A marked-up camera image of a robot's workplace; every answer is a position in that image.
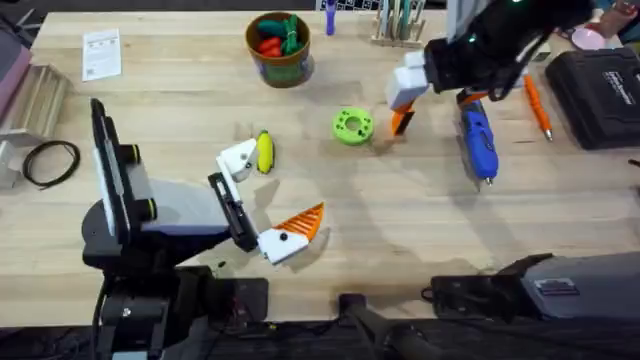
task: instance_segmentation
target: black case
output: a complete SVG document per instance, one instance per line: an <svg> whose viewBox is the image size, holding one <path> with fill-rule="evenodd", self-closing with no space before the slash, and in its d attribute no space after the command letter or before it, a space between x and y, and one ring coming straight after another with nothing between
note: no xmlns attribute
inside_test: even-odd
<svg viewBox="0 0 640 360"><path fill-rule="evenodd" d="M580 145L640 145L640 61L628 48L565 52L546 76Z"/></svg>

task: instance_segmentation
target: white paper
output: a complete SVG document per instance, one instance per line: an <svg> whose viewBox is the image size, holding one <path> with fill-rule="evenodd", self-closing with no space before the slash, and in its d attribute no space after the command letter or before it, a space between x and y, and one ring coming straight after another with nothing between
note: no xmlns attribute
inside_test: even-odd
<svg viewBox="0 0 640 360"><path fill-rule="evenodd" d="M86 33L82 44L82 81L117 76L122 73L118 29Z"/></svg>

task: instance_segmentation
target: white label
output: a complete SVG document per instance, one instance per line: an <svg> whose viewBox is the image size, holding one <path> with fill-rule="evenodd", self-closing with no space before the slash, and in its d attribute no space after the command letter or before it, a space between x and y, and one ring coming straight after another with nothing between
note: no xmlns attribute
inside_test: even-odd
<svg viewBox="0 0 640 360"><path fill-rule="evenodd" d="M118 29L84 34L82 44L82 81L91 81L122 73L120 32Z"/></svg>
<svg viewBox="0 0 640 360"><path fill-rule="evenodd" d="M619 72L606 71L602 73L602 76L604 76L605 80L607 80L607 82L611 84L613 91L615 91L616 94L618 94L618 96L620 96L627 105L635 105L636 100L633 98L633 95L631 95L631 93L625 90L624 79L622 78L622 76L620 76Z"/></svg>

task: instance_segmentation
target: tape roll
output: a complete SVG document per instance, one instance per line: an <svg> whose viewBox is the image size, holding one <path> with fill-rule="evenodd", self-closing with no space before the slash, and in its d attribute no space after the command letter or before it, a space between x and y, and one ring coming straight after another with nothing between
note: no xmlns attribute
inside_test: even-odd
<svg viewBox="0 0 640 360"><path fill-rule="evenodd" d="M346 145L362 145L373 136L373 118L360 108L344 108L333 118L333 135Z"/></svg>

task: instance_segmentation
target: wooden tabletop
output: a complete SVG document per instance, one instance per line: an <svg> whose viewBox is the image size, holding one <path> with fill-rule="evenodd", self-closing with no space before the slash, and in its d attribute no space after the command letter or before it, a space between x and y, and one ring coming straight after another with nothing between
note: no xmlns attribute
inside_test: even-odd
<svg viewBox="0 0 640 360"><path fill-rule="evenodd" d="M101 283L81 257L80 225L99 198L90 97L105 103L123 142L140 144L151 176L194 186L207 186L222 149L261 129L273 134L275 170L253 174L240 191L260 230L324 201L310 249L272 267L228 242L189 262L220 276L269 279L272 320L329 319L343 292L368 295L387 316L428 317L419 293L434 275L491 271L541 252L640 250L640 169L627 164L639 151L581 150L544 79L536 76L555 141L544 139L522 90L485 102L500 173L478 192L461 158L454 92L421 97L406 137L391 139L383 88L405 51L369 44L373 13L339 13L333 37L324 35L323 13L298 13L313 33L315 73L286 90L260 80L245 48L245 27L258 14L47 16L34 62L71 80L56 138L76 143L83 160L57 187L40 191L22 180L0 192L1 326L90 322ZM443 36L444 13L426 16L424 40ZM123 74L83 83L82 34L112 28L120 30ZM372 144L332 138L343 106L371 112ZM52 150L35 176L53 177L68 162L64 150Z"/></svg>

